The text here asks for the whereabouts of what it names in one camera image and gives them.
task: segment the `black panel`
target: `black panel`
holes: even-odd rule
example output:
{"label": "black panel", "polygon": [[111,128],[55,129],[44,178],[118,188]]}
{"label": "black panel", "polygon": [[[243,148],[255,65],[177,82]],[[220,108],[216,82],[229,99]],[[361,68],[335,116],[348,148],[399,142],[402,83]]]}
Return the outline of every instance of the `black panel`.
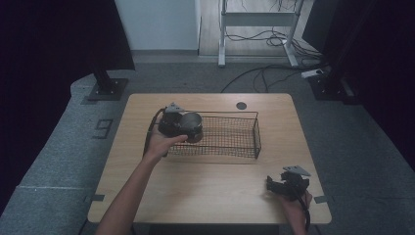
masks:
{"label": "black panel", "polygon": [[70,85],[104,70],[134,70],[115,2],[2,1],[0,211],[43,148],[70,99]]}
{"label": "black panel", "polygon": [[339,90],[346,74],[358,100],[415,168],[413,9],[404,0],[316,0],[303,38],[332,66],[326,90]]}

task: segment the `cable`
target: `cable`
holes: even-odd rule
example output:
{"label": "cable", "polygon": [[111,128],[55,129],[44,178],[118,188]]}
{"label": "cable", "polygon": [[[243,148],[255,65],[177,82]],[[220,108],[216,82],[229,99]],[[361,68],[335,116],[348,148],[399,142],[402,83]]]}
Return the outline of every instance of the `cable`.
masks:
{"label": "cable", "polygon": [[322,234],[321,234],[321,231],[320,231],[320,228],[319,228],[317,225],[314,225],[314,227],[315,227],[315,230],[317,230],[317,233],[318,233],[319,235],[322,235]]}
{"label": "cable", "polygon": [[131,232],[132,235],[137,235],[137,233],[135,232],[135,229],[134,229],[134,224],[131,224],[130,232]]}
{"label": "cable", "polygon": [[85,225],[87,222],[88,222],[88,218],[85,218],[85,221],[83,221],[82,226],[79,228],[78,235],[82,234],[82,231],[85,228]]}
{"label": "cable", "polygon": [[[264,92],[266,92],[266,93],[268,93],[269,92],[269,88],[271,87],[271,86],[273,86],[273,85],[275,85],[275,84],[277,84],[277,83],[279,83],[279,82],[283,82],[283,81],[286,81],[286,80],[288,80],[290,77],[292,77],[293,75],[295,75],[295,74],[297,74],[297,73],[300,73],[300,72],[303,72],[303,71],[308,71],[308,70],[316,70],[316,69],[319,69],[319,68],[322,68],[322,67],[325,67],[325,66],[327,66],[327,63],[326,62],[320,62],[320,63],[317,63],[317,64],[315,64],[315,65],[311,65],[311,66],[306,66],[306,67],[296,67],[296,68],[293,68],[293,67],[288,67],[288,66],[283,66],[283,65],[270,65],[270,66],[266,66],[266,67],[260,67],[260,68],[255,68],[255,69],[251,69],[251,70],[247,70],[247,71],[245,71],[245,72],[243,72],[243,73],[241,73],[241,74],[239,74],[238,76],[236,76],[235,78],[233,78],[232,80],[230,80],[226,85],[225,85],[225,87],[223,87],[223,89],[220,91],[220,93],[223,93],[232,83],[234,83],[236,80],[238,80],[239,78],[241,78],[241,77],[243,77],[244,75],[246,75],[246,74],[248,74],[248,73],[250,73],[250,72],[253,72],[253,71],[259,71],[256,75],[255,75],[255,77],[254,77],[254,79],[253,79],[253,88],[254,88],[254,91],[255,92],[257,92],[257,93],[260,93],[260,91],[258,91],[257,89],[256,89],[256,86],[255,86],[255,82],[256,82],[256,80],[257,80],[257,78],[261,75],[261,78],[262,78],[262,82],[264,83],[264,87],[265,87],[265,91]],[[283,79],[280,79],[280,80],[276,80],[276,81],[274,81],[274,82],[272,82],[272,83],[270,83],[270,84],[267,84],[267,81],[266,81],[266,77],[265,77],[265,72],[267,71],[267,70],[289,70],[289,71],[295,71],[295,72],[293,72],[293,73],[291,73],[291,74],[289,74],[289,75],[287,75],[287,76],[285,76]]]}
{"label": "cable", "polygon": [[165,109],[159,109],[155,116],[152,119],[152,122],[149,125],[149,129],[147,130],[147,135],[146,135],[146,141],[144,142],[144,150],[143,150],[143,156],[147,153],[147,150],[149,149],[149,144],[150,144],[150,138],[152,137],[153,134],[153,127],[155,126],[157,117],[159,116],[159,114],[161,112],[164,112]]}
{"label": "cable", "polygon": [[310,211],[308,210],[308,205],[306,204],[307,192],[305,191],[305,202],[304,202],[302,200],[302,197],[300,197],[299,194],[297,193],[296,189],[293,186],[291,186],[290,188],[294,192],[294,194],[296,195],[297,200],[299,200],[299,202],[301,204],[302,211],[304,212],[304,215],[305,215],[305,231],[308,232],[308,228],[310,227]]}
{"label": "cable", "polygon": [[272,8],[277,4],[278,0],[275,0],[275,3],[271,6],[268,12],[271,12]]}
{"label": "cable", "polygon": [[278,12],[281,12],[281,6],[283,5],[283,0],[280,0],[280,2],[278,3]]}
{"label": "cable", "polygon": [[[259,37],[262,34],[267,33],[267,32],[271,32],[272,35],[269,36],[269,37],[257,38],[257,37]],[[271,28],[271,30],[262,31],[262,32],[260,32],[256,35],[250,36],[250,37],[244,37],[244,36],[240,36],[240,35],[229,34],[227,32],[227,29],[225,28],[225,35],[231,41],[244,41],[244,40],[262,41],[262,40],[265,40],[266,44],[268,46],[273,46],[273,47],[283,46],[284,45],[283,40],[287,38],[286,34],[274,30],[274,26]],[[292,45],[293,45],[294,49],[296,50],[296,52],[301,56],[312,57],[314,59],[320,59],[320,57],[321,57],[321,54],[318,51],[303,48],[300,45],[300,42],[298,40],[294,39],[294,38],[292,40]]]}
{"label": "cable", "polygon": [[241,0],[241,4],[242,4],[242,7],[245,9],[245,11],[247,12],[248,10],[245,8],[245,6],[244,6],[244,0]]}

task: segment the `wooden table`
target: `wooden table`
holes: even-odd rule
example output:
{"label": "wooden table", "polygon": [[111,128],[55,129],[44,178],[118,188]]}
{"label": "wooden table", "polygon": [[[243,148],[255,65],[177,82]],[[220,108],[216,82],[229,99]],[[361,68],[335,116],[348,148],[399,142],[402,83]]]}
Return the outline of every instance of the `wooden table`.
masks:
{"label": "wooden table", "polygon": [[[265,188],[267,175],[280,180],[283,166],[307,170],[308,191],[323,196],[320,180],[305,141],[293,100],[288,94],[134,94],[122,116],[88,214],[99,222],[139,163],[146,132],[155,113],[171,102],[186,110],[258,112],[261,152],[257,160],[224,157],[229,162],[176,161],[163,158],[150,178],[135,222],[144,223],[286,223],[279,202]],[[311,223],[331,221],[326,203],[310,206]]]}

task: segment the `black stand base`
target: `black stand base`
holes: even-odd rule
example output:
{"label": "black stand base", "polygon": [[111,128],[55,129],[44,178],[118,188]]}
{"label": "black stand base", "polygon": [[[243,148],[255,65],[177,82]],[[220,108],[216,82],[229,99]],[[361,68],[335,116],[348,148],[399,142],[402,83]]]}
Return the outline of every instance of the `black stand base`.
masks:
{"label": "black stand base", "polygon": [[316,100],[342,101],[345,105],[359,105],[354,93],[343,79],[337,87],[329,87],[327,85],[328,79],[327,76],[310,77],[308,79]]}
{"label": "black stand base", "polygon": [[91,93],[87,97],[88,101],[119,101],[122,93],[124,92],[125,86],[128,83],[127,78],[111,78],[110,89],[103,90],[100,86],[95,84],[92,88]]}

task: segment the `human arm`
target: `human arm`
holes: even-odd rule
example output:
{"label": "human arm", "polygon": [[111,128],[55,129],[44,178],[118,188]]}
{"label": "human arm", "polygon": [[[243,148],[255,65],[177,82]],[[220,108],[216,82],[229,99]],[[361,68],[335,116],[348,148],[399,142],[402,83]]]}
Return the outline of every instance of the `human arm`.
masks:
{"label": "human arm", "polygon": [[96,234],[128,233],[154,167],[170,146],[186,139],[187,135],[166,138],[155,125],[148,151],[107,209]]}
{"label": "human arm", "polygon": [[[281,207],[284,211],[284,216],[287,218],[290,223],[291,228],[295,235],[305,235],[307,234],[305,230],[305,214],[302,210],[302,206],[298,200],[290,201],[287,197],[282,195],[277,195],[278,200],[281,202]],[[305,205],[309,208],[312,195],[305,191],[302,195],[302,200]]]}

